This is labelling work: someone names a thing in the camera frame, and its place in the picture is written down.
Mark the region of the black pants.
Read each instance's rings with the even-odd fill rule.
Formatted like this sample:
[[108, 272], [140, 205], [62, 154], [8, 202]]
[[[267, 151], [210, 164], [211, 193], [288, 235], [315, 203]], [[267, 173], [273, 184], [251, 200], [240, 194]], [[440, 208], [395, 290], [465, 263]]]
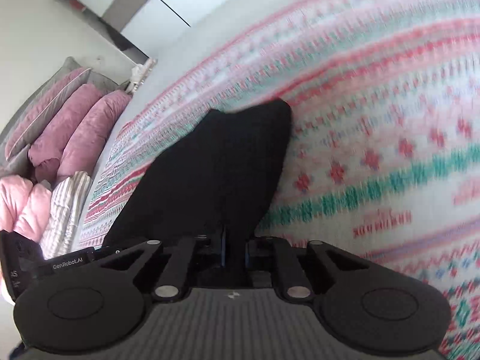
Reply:
[[103, 246], [199, 235], [248, 242], [277, 190], [291, 125], [292, 110], [281, 99], [208, 111], [148, 167]]

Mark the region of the beige striped cloth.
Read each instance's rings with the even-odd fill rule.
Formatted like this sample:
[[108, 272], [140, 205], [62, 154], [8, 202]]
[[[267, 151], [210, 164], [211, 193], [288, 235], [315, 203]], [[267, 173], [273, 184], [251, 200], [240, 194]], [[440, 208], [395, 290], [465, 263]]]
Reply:
[[91, 178], [86, 172], [76, 172], [55, 187], [50, 201], [49, 222], [40, 241], [44, 259], [71, 251], [90, 184]]

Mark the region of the light pink quilted blanket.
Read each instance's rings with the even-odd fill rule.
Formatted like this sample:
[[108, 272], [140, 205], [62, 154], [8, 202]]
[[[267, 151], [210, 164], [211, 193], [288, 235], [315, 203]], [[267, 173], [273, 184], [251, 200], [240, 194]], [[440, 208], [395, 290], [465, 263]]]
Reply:
[[50, 217], [51, 191], [19, 175], [1, 178], [1, 230], [39, 243]]

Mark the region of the pink pillow near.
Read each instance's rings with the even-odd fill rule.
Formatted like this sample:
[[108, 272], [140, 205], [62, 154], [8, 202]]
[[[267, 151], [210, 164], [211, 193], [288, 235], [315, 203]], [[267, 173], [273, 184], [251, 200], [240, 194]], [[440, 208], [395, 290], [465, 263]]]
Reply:
[[116, 90], [99, 99], [69, 139], [57, 171], [56, 182], [76, 172], [92, 175], [114, 125], [132, 97]]

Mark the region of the pink pillow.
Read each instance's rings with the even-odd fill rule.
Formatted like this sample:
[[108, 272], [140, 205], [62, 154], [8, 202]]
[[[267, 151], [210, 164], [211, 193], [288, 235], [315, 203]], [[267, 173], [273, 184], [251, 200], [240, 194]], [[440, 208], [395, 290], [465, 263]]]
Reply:
[[69, 139], [57, 171], [56, 182], [76, 172], [92, 175], [114, 125], [132, 97], [116, 90], [99, 99]]
[[55, 183], [60, 160], [69, 139], [89, 110], [103, 96], [93, 84], [83, 84], [64, 102], [28, 151], [36, 182]]

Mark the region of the pink pillow far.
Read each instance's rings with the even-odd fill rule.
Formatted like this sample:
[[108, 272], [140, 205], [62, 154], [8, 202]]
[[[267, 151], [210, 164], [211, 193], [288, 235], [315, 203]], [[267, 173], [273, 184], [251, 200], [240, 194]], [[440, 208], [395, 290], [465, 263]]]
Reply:
[[69, 139], [89, 110], [103, 96], [93, 84], [83, 84], [64, 102], [28, 151], [36, 182], [55, 183], [60, 160]]

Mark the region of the patterned pink teal blanket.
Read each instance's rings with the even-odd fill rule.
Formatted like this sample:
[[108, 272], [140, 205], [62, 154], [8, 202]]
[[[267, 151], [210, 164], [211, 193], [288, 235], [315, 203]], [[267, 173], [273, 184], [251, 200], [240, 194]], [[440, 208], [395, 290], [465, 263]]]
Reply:
[[[433, 285], [452, 312], [441, 352], [477, 359], [479, 0], [262, 2], [294, 10], [257, 103], [282, 98], [294, 121], [259, 234]], [[101, 245], [134, 189], [103, 213], [85, 204], [74, 248]]]

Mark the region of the crumpled beige cloth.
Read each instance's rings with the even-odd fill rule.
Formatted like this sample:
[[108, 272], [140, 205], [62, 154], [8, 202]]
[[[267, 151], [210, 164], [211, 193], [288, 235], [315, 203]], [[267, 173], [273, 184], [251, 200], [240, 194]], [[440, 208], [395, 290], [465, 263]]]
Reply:
[[128, 85], [124, 90], [127, 94], [135, 93], [138, 88], [145, 82], [153, 68], [155, 67], [157, 60], [149, 58], [144, 64], [137, 64], [132, 69], [131, 77], [128, 80]]

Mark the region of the grey bed sheet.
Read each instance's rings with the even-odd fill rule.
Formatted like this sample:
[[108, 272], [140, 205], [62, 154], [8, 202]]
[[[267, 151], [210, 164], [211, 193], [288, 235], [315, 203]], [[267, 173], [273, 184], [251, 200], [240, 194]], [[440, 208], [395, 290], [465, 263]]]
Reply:
[[210, 108], [236, 111], [260, 101], [279, 73], [273, 47], [292, 29], [293, 7], [232, 0], [157, 57], [115, 125], [85, 203], [87, 216], [121, 205], [137, 178]]

